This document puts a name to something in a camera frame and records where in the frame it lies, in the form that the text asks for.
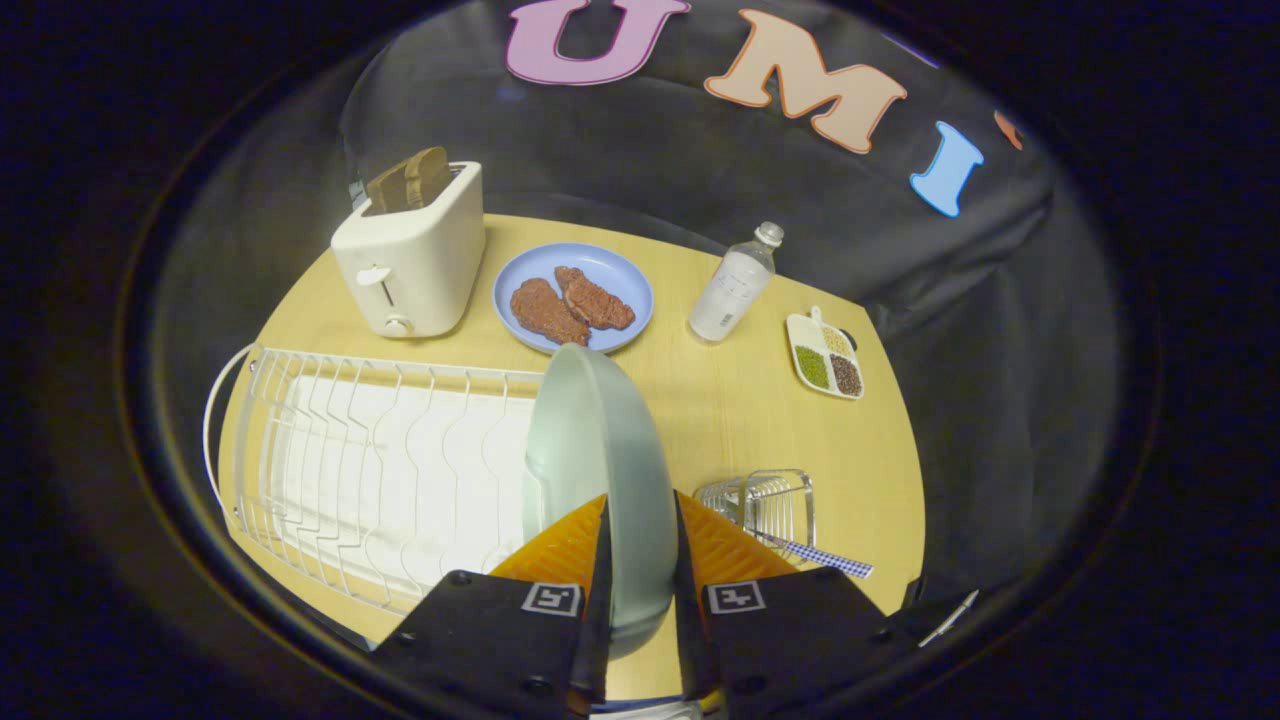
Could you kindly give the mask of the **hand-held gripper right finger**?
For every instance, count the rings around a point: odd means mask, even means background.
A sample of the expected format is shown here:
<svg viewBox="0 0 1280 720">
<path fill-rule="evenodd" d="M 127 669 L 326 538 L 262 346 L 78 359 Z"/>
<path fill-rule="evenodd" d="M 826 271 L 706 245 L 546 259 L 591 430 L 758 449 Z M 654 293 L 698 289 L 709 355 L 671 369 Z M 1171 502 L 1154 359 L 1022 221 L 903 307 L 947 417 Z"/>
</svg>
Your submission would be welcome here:
<svg viewBox="0 0 1280 720">
<path fill-rule="evenodd" d="M 900 628 L 846 573 L 800 570 L 684 493 L 675 506 L 685 700 L 728 719 L 829 719 L 900 660 Z"/>
</svg>

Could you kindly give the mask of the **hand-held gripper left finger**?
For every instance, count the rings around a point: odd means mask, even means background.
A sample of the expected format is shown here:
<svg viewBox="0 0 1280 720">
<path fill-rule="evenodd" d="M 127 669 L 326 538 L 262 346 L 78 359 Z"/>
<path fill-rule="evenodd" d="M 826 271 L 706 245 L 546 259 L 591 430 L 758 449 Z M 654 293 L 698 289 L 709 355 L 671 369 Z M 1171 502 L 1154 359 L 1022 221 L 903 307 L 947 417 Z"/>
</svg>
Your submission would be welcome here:
<svg viewBox="0 0 1280 720">
<path fill-rule="evenodd" d="M 449 571 L 372 652 L 454 717 L 585 719 L 604 698 L 612 550 L 605 496 L 488 574 Z"/>
</svg>

